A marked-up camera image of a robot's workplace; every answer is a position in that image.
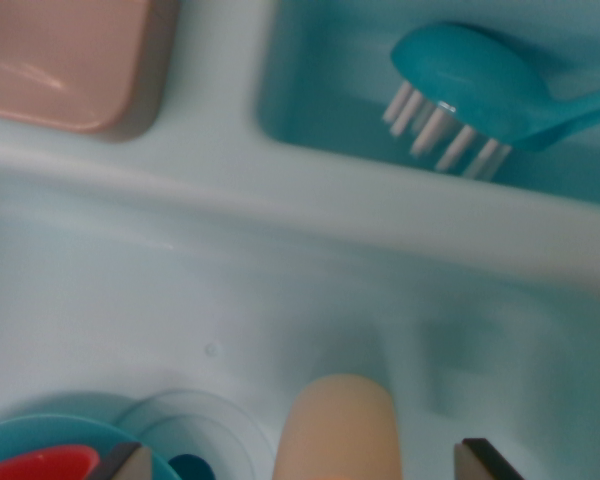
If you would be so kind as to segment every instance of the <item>white bristle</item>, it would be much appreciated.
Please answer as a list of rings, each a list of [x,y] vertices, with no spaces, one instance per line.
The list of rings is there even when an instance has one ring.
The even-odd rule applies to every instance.
[[[411,95],[412,90],[413,87],[411,84],[405,80],[398,89],[398,93],[396,93],[395,97],[393,97],[393,100],[385,110],[382,120],[384,120],[386,123],[395,122],[396,118],[398,118],[398,115],[400,114],[400,110],[402,110],[404,104],[409,98],[409,95]]]
[[[420,108],[423,100],[424,97],[422,96],[422,93],[420,93],[419,90],[414,90],[409,97],[409,100],[407,100],[407,104],[400,112],[400,115],[398,115],[395,123],[391,126],[391,129],[389,130],[391,135],[394,137],[402,135],[404,129],[409,125],[409,121],[413,118],[418,108]]]
[[[413,133],[420,133],[424,126],[427,124],[427,121],[435,111],[436,106],[429,102],[425,101],[424,106],[420,109],[418,114],[413,119],[413,123],[411,124],[411,131]]]
[[[480,176],[480,179],[484,180],[485,182],[491,181],[493,176],[497,173],[497,171],[500,169],[506,158],[511,153],[511,150],[511,145],[502,145],[500,150],[491,159],[491,162],[489,163],[487,168],[483,171],[482,175]]]
[[[500,142],[495,138],[489,139],[484,147],[482,147],[482,150],[480,150],[480,153],[478,153],[478,156],[469,164],[462,176],[465,178],[476,178],[485,168],[489,159],[499,146]]]
[[[453,142],[449,145],[440,161],[436,164],[435,169],[438,172],[446,172],[456,164],[458,159],[465,152],[469,144],[476,136],[476,131],[469,125],[465,125],[456,135]]]
[[[411,155],[419,156],[422,152],[429,150],[442,135],[445,128],[446,113],[443,109],[437,108],[427,121],[427,124],[413,142],[411,146]]]

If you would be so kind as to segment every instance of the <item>round drain hole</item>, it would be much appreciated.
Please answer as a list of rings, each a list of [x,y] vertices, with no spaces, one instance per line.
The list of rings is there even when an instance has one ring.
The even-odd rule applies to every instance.
[[[195,455],[178,455],[169,460],[169,465],[182,480],[216,480],[209,464]]]
[[[163,458],[178,458],[183,469],[185,463],[195,467],[191,457],[204,461],[212,476],[200,480],[261,480],[273,475],[274,453],[260,429],[246,412],[217,395],[157,395],[132,407],[117,426]]]

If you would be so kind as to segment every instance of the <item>teal brush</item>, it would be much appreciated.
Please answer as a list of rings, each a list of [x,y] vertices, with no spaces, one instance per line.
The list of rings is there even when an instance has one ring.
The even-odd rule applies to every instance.
[[[512,148],[540,151],[600,123],[600,91],[554,99],[540,76],[506,46],[471,28],[416,30],[391,52],[405,78],[383,119],[400,136],[411,124],[411,154],[430,152],[453,117],[463,125],[435,169],[447,172],[478,134],[487,137],[464,177],[490,180]]]

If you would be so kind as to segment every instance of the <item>light blue plastic tray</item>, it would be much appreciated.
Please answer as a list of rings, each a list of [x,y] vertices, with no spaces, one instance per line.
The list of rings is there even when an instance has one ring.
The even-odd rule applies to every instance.
[[[407,479],[478,435],[530,479],[600,478],[600,131],[511,157],[520,189],[402,165],[382,52],[443,17],[600,86],[600,2],[189,0],[144,136],[0,120],[0,418],[193,389],[274,451],[309,381],[355,372],[394,395]]]
[[[166,457],[266,480],[249,473],[271,471],[295,396],[337,372],[391,391],[407,479],[452,478],[469,436],[525,478],[600,478],[598,294],[0,185],[0,418],[45,402],[104,415],[89,392],[151,397],[102,408]],[[165,395],[183,390],[203,393]]]

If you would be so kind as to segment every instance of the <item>red plastic dish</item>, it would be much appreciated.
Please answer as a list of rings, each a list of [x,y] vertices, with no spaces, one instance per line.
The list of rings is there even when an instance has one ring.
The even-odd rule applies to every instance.
[[[0,480],[84,480],[99,462],[85,445],[45,448],[0,462]]]

